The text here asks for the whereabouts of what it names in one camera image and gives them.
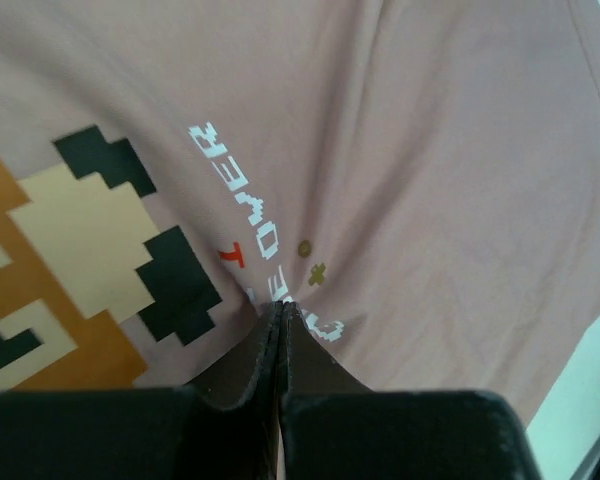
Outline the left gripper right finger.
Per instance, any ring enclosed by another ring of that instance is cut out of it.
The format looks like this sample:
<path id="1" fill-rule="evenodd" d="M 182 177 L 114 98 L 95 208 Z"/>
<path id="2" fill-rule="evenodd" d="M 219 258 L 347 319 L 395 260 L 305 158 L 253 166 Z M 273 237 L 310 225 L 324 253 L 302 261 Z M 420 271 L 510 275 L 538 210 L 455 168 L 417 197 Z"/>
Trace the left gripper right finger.
<path id="1" fill-rule="evenodd" d="M 288 479 L 326 479 L 352 444 L 350 401 L 370 389 L 311 335 L 295 303 L 283 306 L 279 339 L 279 423 Z"/>

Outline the pink t shirt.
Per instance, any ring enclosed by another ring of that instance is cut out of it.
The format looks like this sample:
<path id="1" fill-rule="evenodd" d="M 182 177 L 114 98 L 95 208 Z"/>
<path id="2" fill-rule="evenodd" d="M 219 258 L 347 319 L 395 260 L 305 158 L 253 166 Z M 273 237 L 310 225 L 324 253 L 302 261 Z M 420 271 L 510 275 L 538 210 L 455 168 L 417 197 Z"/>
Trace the pink t shirt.
<path id="1" fill-rule="evenodd" d="M 595 1 L 0 1 L 0 390 L 182 385 L 270 302 L 529 421 L 600 315 Z"/>

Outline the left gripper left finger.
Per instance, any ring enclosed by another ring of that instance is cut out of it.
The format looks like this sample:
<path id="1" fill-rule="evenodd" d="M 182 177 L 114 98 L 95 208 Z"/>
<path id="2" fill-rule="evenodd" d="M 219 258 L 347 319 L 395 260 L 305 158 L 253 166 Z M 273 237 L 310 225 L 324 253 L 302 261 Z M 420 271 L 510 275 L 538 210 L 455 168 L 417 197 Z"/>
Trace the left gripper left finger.
<path id="1" fill-rule="evenodd" d="M 274 479 L 280 302 L 264 307 L 235 348 L 191 383 L 179 445 L 181 479 Z"/>

